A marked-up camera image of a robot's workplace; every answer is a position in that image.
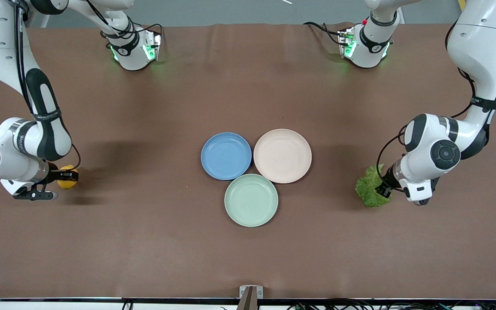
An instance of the lettuce leaf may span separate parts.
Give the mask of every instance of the lettuce leaf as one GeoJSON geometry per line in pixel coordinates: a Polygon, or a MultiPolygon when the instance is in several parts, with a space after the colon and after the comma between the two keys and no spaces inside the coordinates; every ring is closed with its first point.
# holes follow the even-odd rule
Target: lettuce leaf
{"type": "MultiPolygon", "coordinates": [[[[378,165],[380,172],[382,172],[383,166],[383,164],[378,165]]],[[[376,173],[376,166],[369,167],[366,170],[365,176],[357,180],[355,191],[365,206],[375,208],[390,202],[393,194],[391,194],[389,198],[386,198],[378,194],[374,189],[381,183],[382,180],[378,176],[378,173],[376,173]]]]}

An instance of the blue plate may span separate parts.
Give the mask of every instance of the blue plate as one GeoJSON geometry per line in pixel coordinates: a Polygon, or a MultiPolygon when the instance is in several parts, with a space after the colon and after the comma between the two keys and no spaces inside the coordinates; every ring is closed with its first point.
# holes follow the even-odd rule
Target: blue plate
{"type": "Polygon", "coordinates": [[[218,180],[233,180],[248,170],[252,149],[240,135],[222,132],[211,137],[202,148],[204,170],[218,180]]]}

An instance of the green indicator light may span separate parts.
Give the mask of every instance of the green indicator light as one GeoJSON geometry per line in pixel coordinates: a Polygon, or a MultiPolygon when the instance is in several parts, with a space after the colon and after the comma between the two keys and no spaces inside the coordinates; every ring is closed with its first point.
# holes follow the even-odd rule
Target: green indicator light
{"type": "Polygon", "coordinates": [[[146,58],[148,58],[149,60],[152,60],[155,58],[155,55],[154,55],[154,49],[150,46],[146,46],[146,45],[143,45],[144,47],[144,51],[145,51],[145,54],[146,54],[146,58]]]}
{"type": "Polygon", "coordinates": [[[384,53],[382,54],[382,58],[386,57],[386,53],[388,52],[388,47],[390,47],[390,43],[386,44],[386,47],[384,47],[384,53]]]}
{"type": "Polygon", "coordinates": [[[353,55],[353,50],[357,46],[357,42],[353,40],[348,47],[346,47],[346,57],[351,57],[353,55]]]}
{"type": "Polygon", "coordinates": [[[114,48],[112,47],[112,45],[110,46],[110,50],[112,51],[112,54],[114,54],[114,59],[116,61],[118,61],[118,56],[116,55],[116,52],[114,51],[114,48]]]}

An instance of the yellow ball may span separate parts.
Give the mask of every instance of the yellow ball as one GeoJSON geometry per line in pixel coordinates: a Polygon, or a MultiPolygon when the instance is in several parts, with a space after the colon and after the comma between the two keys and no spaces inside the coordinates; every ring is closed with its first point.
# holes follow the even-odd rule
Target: yellow ball
{"type": "MultiPolygon", "coordinates": [[[[73,168],[73,165],[67,165],[61,168],[61,170],[66,170],[66,169],[71,169],[73,168]]],[[[77,181],[63,181],[63,180],[57,180],[57,183],[59,183],[59,186],[64,189],[71,189],[73,188],[77,181]]]]}

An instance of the black cable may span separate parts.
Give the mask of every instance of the black cable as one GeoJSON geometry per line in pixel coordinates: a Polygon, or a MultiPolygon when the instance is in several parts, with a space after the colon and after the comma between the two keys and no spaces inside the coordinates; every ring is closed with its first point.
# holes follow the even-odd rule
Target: black cable
{"type": "Polygon", "coordinates": [[[401,129],[399,129],[399,132],[397,133],[397,141],[399,141],[399,144],[403,145],[403,146],[405,146],[406,144],[401,141],[401,136],[405,136],[405,130],[404,129],[407,129],[407,125],[401,127],[401,129]]]}
{"type": "MultiPolygon", "coordinates": [[[[447,30],[447,34],[445,34],[445,50],[447,50],[447,43],[449,41],[449,36],[451,35],[452,31],[453,31],[453,28],[455,27],[456,23],[459,21],[459,19],[457,18],[457,20],[455,20],[455,23],[453,23],[453,25],[451,25],[451,27],[449,28],[449,30],[447,30]]],[[[457,70],[459,71],[460,75],[465,78],[468,83],[470,83],[470,88],[472,89],[472,97],[476,96],[476,86],[474,85],[474,80],[470,77],[470,75],[468,73],[466,73],[464,70],[462,70],[461,68],[458,68],[457,67],[457,70]]],[[[458,116],[461,116],[464,112],[468,111],[468,109],[472,106],[472,104],[468,104],[466,106],[466,108],[464,108],[464,110],[460,111],[459,113],[457,114],[454,114],[453,116],[451,116],[451,118],[456,118],[458,116]]]]}
{"type": "Polygon", "coordinates": [[[337,33],[337,32],[335,33],[335,32],[333,32],[333,31],[330,31],[330,30],[328,30],[328,29],[325,29],[325,28],[323,28],[321,25],[319,25],[319,24],[317,24],[317,23],[314,23],[314,22],[307,22],[307,23],[303,23],[303,25],[311,25],[311,26],[315,26],[315,27],[317,27],[317,28],[321,29],[322,31],[326,31],[326,32],[328,32],[328,33],[330,33],[330,34],[335,34],[335,35],[338,35],[338,33],[337,33]]]}
{"type": "Polygon", "coordinates": [[[332,37],[332,35],[330,34],[330,31],[329,31],[329,29],[326,27],[326,24],[325,24],[325,23],[323,23],[323,24],[322,24],[322,26],[325,28],[326,34],[327,34],[327,35],[329,35],[329,38],[330,38],[330,39],[331,39],[334,43],[336,43],[336,44],[338,44],[338,45],[341,45],[341,46],[343,46],[343,47],[347,47],[347,46],[348,46],[348,44],[347,44],[347,43],[341,43],[341,42],[339,42],[339,41],[336,41],[336,40],[332,37]]]}
{"type": "Polygon", "coordinates": [[[388,142],[386,143],[386,145],[384,145],[384,147],[382,147],[382,149],[380,150],[380,153],[378,153],[378,159],[376,160],[376,172],[378,173],[378,176],[380,177],[380,180],[382,180],[382,182],[383,182],[384,184],[386,184],[389,188],[394,189],[394,190],[396,190],[396,191],[398,191],[398,192],[403,192],[402,190],[400,190],[400,189],[398,189],[398,188],[395,188],[395,187],[391,186],[390,184],[388,184],[388,183],[384,180],[384,178],[382,178],[382,174],[380,174],[380,169],[378,168],[378,165],[380,164],[380,157],[382,157],[382,153],[384,153],[384,150],[386,149],[386,147],[388,147],[388,145],[390,145],[393,141],[395,141],[395,139],[398,139],[400,136],[401,136],[401,134],[399,134],[399,135],[397,135],[397,136],[393,137],[390,141],[388,141],[388,142]]]}
{"type": "Polygon", "coordinates": [[[133,310],[133,300],[126,300],[124,302],[124,304],[122,305],[122,310],[124,310],[126,308],[126,304],[130,304],[130,307],[128,308],[128,310],[133,310]]]}
{"type": "Polygon", "coordinates": [[[15,57],[16,57],[16,74],[18,75],[18,82],[20,84],[20,90],[22,91],[22,97],[26,101],[26,105],[28,106],[28,110],[30,114],[33,114],[32,106],[30,104],[30,98],[28,97],[28,87],[25,82],[25,74],[24,74],[24,55],[23,55],[23,40],[24,36],[22,35],[22,16],[20,14],[21,8],[19,6],[15,6],[14,8],[15,14],[15,33],[14,33],[14,48],[15,48],[15,57]]]}
{"type": "Polygon", "coordinates": [[[343,46],[343,47],[347,47],[347,46],[348,46],[348,44],[346,44],[346,43],[341,43],[341,42],[339,42],[339,41],[336,41],[336,40],[332,37],[332,35],[338,35],[338,32],[330,31],[330,30],[329,30],[329,28],[327,28],[327,27],[326,27],[326,24],[325,24],[325,23],[323,23],[323,24],[322,24],[322,26],[320,26],[319,24],[314,23],[314,22],[307,22],[307,23],[304,23],[304,25],[311,25],[311,26],[315,26],[315,27],[319,28],[320,30],[322,30],[322,31],[326,32],[326,34],[327,34],[327,35],[329,35],[329,38],[330,38],[330,39],[331,39],[334,43],[336,43],[336,44],[338,44],[338,45],[341,45],[341,46],[343,46]]]}
{"type": "MultiPolygon", "coordinates": [[[[297,308],[300,310],[317,310],[316,304],[311,304],[309,302],[300,302],[300,301],[292,301],[295,304],[292,304],[288,307],[288,310],[293,308],[297,308]]],[[[480,306],[480,310],[496,310],[496,302],[483,302],[483,301],[475,301],[475,300],[456,300],[456,303],[452,306],[447,306],[447,304],[442,304],[440,302],[425,302],[425,304],[417,303],[417,302],[395,302],[393,304],[380,304],[380,308],[378,310],[382,310],[384,307],[386,310],[445,310],[451,309],[453,310],[459,304],[464,304],[465,306],[480,306]]],[[[348,310],[350,307],[355,310],[374,310],[374,306],[366,302],[365,300],[353,300],[348,298],[332,298],[323,300],[320,306],[324,306],[326,310],[338,310],[336,305],[344,306],[341,310],[348,310]]]]}
{"type": "Polygon", "coordinates": [[[67,172],[67,171],[72,171],[74,169],[77,169],[77,167],[79,167],[79,165],[81,164],[81,155],[80,155],[80,153],[78,151],[78,148],[75,147],[74,143],[72,144],[72,147],[74,148],[74,150],[75,150],[75,152],[77,154],[77,164],[74,167],[70,168],[70,169],[51,170],[51,172],[57,172],[57,173],[59,173],[59,172],[67,172]]]}
{"type": "MultiPolygon", "coordinates": [[[[104,18],[104,16],[101,14],[101,12],[100,12],[100,11],[99,11],[99,10],[98,10],[98,9],[97,9],[97,8],[96,8],[93,4],[92,4],[92,3],[91,3],[91,1],[90,1],[90,0],[85,0],[85,2],[87,2],[87,4],[90,6],[91,10],[95,13],[95,15],[96,15],[96,16],[97,16],[97,17],[98,17],[98,18],[99,18],[99,19],[100,19],[100,20],[101,20],[101,21],[102,21],[105,25],[107,25],[108,27],[110,27],[110,28],[112,28],[112,29],[114,29],[114,30],[116,30],[116,31],[119,31],[119,32],[120,32],[120,34],[119,34],[118,36],[119,36],[121,39],[128,39],[128,38],[130,38],[130,37],[125,37],[124,35],[122,35],[122,34],[124,34],[124,33],[126,33],[126,34],[135,34],[135,33],[140,33],[140,32],[142,32],[142,31],[150,30],[150,28],[152,28],[152,27],[154,27],[154,26],[159,26],[159,27],[160,27],[160,31],[163,31],[163,29],[164,29],[164,27],[163,27],[162,25],[158,24],[158,23],[156,23],[156,24],[152,24],[152,25],[150,25],[150,26],[148,26],[148,27],[146,27],[146,28],[140,29],[140,30],[133,30],[133,31],[129,31],[129,30],[120,30],[120,29],[114,28],[113,26],[111,26],[111,25],[109,24],[109,22],[107,22],[107,21],[106,21],[106,19],[105,19],[105,18],[104,18]]],[[[129,16],[127,17],[127,19],[128,19],[128,20],[129,20],[132,24],[134,24],[134,25],[139,25],[139,26],[140,26],[140,24],[138,24],[138,23],[134,23],[134,22],[130,19],[130,17],[129,17],[129,16]]]]}

